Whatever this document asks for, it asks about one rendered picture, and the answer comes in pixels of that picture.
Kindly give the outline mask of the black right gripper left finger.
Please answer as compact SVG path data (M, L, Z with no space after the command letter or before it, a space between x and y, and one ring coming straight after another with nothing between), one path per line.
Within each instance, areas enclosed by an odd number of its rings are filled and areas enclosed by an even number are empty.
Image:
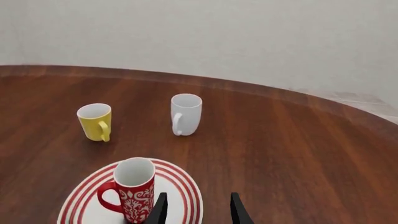
M167 194L165 192L162 192L159 195L151 213L146 219L146 224L165 224L167 218L167 209Z

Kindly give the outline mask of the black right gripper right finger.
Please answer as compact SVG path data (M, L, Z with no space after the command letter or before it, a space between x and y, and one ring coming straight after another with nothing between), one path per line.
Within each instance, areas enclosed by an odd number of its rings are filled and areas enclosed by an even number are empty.
M230 210L233 224L254 224L236 192L231 193Z

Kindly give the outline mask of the red patterned mug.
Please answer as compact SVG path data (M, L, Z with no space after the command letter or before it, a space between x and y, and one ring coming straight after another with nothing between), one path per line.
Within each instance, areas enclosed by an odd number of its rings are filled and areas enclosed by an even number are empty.
M130 223L141 224L154 206L155 165L147 158L134 157L119 162L113 171L113 181L97 189L99 203L108 210L122 213ZM103 194L113 190L120 205L103 199Z

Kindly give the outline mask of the white plate with red rings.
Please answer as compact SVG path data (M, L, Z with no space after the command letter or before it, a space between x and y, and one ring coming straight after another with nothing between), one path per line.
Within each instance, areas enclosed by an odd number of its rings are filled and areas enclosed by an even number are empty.
M165 192L168 200L165 224L202 224L203 199L190 175L170 162L152 159L156 168L156 197ZM129 224L123 215L100 205L96 192L105 182L113 181L117 163L104 166L78 184L64 201L57 224Z

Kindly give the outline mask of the white mug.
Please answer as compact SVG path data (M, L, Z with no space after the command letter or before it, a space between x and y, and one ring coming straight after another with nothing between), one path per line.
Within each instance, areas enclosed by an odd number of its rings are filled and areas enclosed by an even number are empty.
M176 136L190 136L201 120L203 100L193 94L182 93L171 98L172 132Z

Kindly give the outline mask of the yellow mug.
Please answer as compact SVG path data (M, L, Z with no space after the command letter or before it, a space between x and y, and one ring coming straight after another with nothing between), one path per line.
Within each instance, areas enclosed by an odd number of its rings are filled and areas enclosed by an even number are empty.
M92 141L110 141L112 109L104 103L82 106L76 112L85 136Z

